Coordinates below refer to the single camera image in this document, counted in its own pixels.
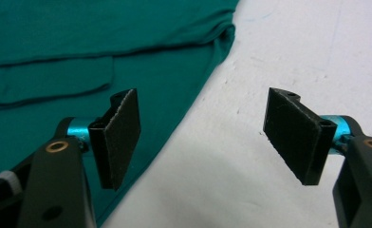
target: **white table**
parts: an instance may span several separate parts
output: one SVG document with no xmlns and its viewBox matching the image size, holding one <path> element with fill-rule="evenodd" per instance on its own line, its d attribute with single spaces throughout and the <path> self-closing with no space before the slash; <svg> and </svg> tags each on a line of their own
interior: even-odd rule
<svg viewBox="0 0 372 228">
<path fill-rule="evenodd" d="M 372 0 L 240 1 L 236 40 L 186 118 L 104 227 L 338 227 L 328 156 L 295 179 L 263 133 L 269 87 L 372 136 Z"/>
</svg>

